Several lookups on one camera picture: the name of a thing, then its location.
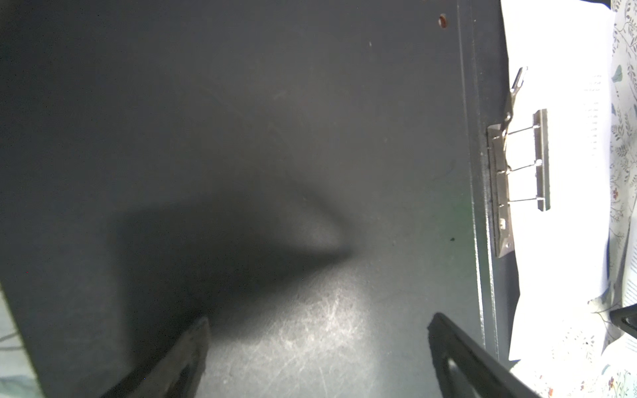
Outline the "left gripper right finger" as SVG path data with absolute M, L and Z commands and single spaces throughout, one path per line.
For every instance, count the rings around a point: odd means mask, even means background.
M 537 396 L 444 313 L 431 320 L 428 342 L 444 398 Z

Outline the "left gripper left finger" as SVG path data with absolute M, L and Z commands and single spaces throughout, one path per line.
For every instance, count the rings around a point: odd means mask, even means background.
M 206 369 L 208 317 L 195 319 L 172 346 L 129 373 L 105 397 L 194 397 Z

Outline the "printed paper sheet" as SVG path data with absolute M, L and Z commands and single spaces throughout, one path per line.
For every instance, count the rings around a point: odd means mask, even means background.
M 512 130 L 548 112 L 551 209 L 541 212 L 535 172 L 509 177 L 520 297 L 511 360 L 540 353 L 607 288 L 610 224 L 611 59 L 615 13 L 586 1 L 504 1 L 509 70 L 529 68 Z M 511 167 L 531 164 L 533 133 L 510 136 Z

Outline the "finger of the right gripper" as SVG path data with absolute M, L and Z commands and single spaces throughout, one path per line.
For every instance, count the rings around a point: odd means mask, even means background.
M 637 338 L 637 305 L 618 308 L 610 311 L 610 321 L 619 330 L 627 333 L 632 338 Z

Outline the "orange folder black inside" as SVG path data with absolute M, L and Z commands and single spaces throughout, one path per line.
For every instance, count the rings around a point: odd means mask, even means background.
M 437 397 L 505 361 L 497 1 L 4 1 L 1 283 L 47 397 L 207 316 L 201 397 Z

